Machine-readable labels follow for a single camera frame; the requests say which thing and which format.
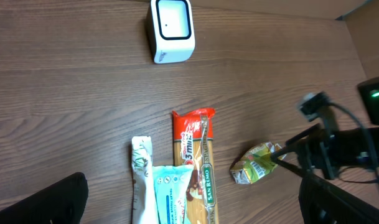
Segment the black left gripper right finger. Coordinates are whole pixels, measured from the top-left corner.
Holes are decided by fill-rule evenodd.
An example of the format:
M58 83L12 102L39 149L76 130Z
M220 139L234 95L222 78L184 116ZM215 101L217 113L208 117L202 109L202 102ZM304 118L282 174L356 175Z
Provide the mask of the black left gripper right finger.
M314 174L302 179L299 204L304 223L379 224L379 209Z

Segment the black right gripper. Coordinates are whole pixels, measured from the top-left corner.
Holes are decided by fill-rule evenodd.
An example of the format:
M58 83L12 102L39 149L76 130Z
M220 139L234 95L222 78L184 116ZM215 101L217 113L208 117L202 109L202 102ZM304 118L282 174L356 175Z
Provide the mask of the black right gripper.
M292 152L297 154L301 167L284 160ZM330 137L320 124L315 124L287 140L270 159L298 177L304 177L304 171L320 169L325 179L334 180L341 167L363 166L363 133L360 129L334 131Z

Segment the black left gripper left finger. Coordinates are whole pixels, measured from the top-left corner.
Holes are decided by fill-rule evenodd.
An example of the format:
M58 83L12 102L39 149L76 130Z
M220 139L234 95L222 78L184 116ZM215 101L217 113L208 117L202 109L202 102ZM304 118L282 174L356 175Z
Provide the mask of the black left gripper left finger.
M84 173L76 172L0 211L0 223L80 223L88 199Z

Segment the green snack packet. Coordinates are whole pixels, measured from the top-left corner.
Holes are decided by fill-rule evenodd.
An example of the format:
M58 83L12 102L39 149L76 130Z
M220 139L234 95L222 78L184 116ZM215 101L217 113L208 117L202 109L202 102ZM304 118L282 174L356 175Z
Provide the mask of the green snack packet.
M279 144L264 142L252 147L230 169L237 184L254 184L278 166L271 155L282 149Z

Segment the white leaf-print pack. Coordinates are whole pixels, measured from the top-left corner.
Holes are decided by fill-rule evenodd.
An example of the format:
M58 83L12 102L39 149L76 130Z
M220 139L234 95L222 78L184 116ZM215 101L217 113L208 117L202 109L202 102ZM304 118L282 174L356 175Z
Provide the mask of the white leaf-print pack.
M152 174L152 142L150 136L135 136L131 140L133 170L132 223L159 223L154 179Z

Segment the orange spaghetti packet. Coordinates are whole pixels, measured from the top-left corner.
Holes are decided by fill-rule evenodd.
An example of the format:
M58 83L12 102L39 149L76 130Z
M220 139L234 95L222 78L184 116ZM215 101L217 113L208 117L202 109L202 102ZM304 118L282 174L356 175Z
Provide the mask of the orange spaghetti packet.
M191 223L218 224L213 159L213 108L201 108L173 118L174 165L194 167L185 196Z

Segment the teal wet wipes pack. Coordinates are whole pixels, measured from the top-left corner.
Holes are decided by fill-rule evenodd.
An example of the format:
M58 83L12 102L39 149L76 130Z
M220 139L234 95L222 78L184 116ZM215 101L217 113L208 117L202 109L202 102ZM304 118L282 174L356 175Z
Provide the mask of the teal wet wipes pack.
M187 188L194 167L153 167L154 191L160 224L190 224L187 218Z

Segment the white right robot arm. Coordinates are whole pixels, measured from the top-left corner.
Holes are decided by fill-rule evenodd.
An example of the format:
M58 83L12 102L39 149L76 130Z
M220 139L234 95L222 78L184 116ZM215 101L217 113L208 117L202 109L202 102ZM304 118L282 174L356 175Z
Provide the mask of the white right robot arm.
M303 177L320 169L325 179L334 180L341 167L379 167L379 77L357 85L372 127L368 128L347 108L333 102L326 92L307 94L297 108L315 124L286 141L271 155L271 160L285 165Z

